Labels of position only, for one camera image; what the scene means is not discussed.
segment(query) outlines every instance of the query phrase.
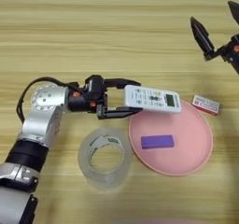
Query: orange component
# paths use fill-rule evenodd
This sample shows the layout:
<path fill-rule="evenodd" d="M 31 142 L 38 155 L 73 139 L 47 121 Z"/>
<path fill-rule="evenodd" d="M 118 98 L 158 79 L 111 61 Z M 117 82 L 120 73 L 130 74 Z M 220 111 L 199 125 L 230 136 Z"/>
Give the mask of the orange component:
<path fill-rule="evenodd" d="M 90 103 L 90 107 L 96 107 L 96 103 L 95 102 L 91 102 Z"/>
<path fill-rule="evenodd" d="M 239 52 L 239 46 L 234 46 L 234 51 Z"/>
<path fill-rule="evenodd" d="M 77 98 L 77 97 L 79 97 L 79 96 L 80 96 L 80 93 L 79 93 L 79 92 L 76 92 L 76 91 L 75 91 L 75 92 L 73 93 L 73 97 L 76 97 L 76 98 Z"/>

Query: robotic arm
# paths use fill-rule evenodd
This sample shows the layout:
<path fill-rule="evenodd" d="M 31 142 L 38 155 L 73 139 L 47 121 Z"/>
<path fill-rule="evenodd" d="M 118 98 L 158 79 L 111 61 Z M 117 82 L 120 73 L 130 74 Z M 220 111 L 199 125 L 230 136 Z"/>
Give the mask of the robotic arm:
<path fill-rule="evenodd" d="M 239 24 L 239 4 L 228 2 L 232 16 Z M 206 61 L 210 61 L 217 56 L 221 56 L 225 62 L 230 63 L 237 74 L 239 74 L 239 34 L 234 35 L 231 41 L 215 51 L 214 45 L 209 39 L 209 33 L 204 26 L 193 17 L 190 19 L 191 30 L 199 47 L 204 52 Z"/>
<path fill-rule="evenodd" d="M 50 81 L 54 84 L 37 89 L 32 97 L 32 109 L 25 119 L 22 103 L 32 84 Z M 140 86 L 127 79 L 103 79 L 91 76 L 80 88 L 76 82 L 62 83 L 51 77 L 33 81 L 23 92 L 17 113 L 22 128 L 6 162 L 0 164 L 0 224 L 30 224 L 35 217 L 37 198 L 33 196 L 40 172 L 65 112 L 95 113 L 98 119 L 125 118 L 141 108 L 117 107 L 107 109 L 107 88 L 123 89 L 126 85 Z"/>

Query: silver metal joint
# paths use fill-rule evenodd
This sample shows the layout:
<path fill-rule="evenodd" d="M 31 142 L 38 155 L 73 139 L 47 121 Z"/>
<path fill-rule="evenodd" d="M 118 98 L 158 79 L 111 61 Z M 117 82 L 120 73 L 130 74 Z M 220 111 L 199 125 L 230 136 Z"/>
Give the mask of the silver metal joint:
<path fill-rule="evenodd" d="M 23 123 L 18 139 L 35 141 L 49 149 L 60 131 L 60 121 L 67 111 L 68 89 L 56 85 L 38 88 L 32 98 L 32 110 Z"/>
<path fill-rule="evenodd" d="M 39 179 L 39 177 L 40 173 L 32 168 L 11 162 L 0 164 L 0 180 L 8 179 L 28 184 L 32 178 Z"/>

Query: black cable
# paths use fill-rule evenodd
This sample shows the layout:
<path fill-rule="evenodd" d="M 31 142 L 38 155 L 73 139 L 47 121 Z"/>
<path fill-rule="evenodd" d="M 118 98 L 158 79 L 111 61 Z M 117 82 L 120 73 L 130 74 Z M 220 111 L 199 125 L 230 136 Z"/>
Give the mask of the black cable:
<path fill-rule="evenodd" d="M 22 123 L 24 123 L 24 121 L 25 121 L 25 117 L 24 117 L 23 110 L 22 110 L 22 104 L 24 102 L 25 94 L 26 94 L 26 92 L 28 92 L 28 90 L 31 88 L 31 86 L 33 86 L 34 84 L 36 84 L 38 82 L 41 82 L 41 81 L 51 82 L 51 83 L 54 83 L 54 84 L 56 84 L 58 86 L 68 87 L 69 89 L 71 89 L 73 91 L 82 93 L 82 90 L 80 88 L 78 88 L 78 87 L 76 87 L 76 86 L 74 86 L 72 84 L 69 84 L 69 83 L 63 83 L 63 82 L 61 82 L 60 80 L 58 80 L 56 78 L 53 78 L 53 77 L 40 77 L 40 78 L 37 78 L 37 79 L 33 80 L 24 89 L 24 91 L 22 92 L 22 94 L 20 96 L 20 99 L 18 101 L 16 111 L 17 111 L 18 117 L 19 117 L 19 119 L 21 120 Z"/>

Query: pink plate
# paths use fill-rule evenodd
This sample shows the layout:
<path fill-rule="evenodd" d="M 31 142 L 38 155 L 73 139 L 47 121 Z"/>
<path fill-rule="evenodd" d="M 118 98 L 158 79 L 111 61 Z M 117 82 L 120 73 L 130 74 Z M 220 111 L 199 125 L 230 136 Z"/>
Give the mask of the pink plate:
<path fill-rule="evenodd" d="M 139 159 L 165 175 L 188 175 L 201 168 L 213 149 L 213 135 L 199 111 L 181 101 L 182 112 L 140 112 L 131 117 L 129 135 Z M 174 147 L 142 149 L 141 136 L 172 135 Z"/>

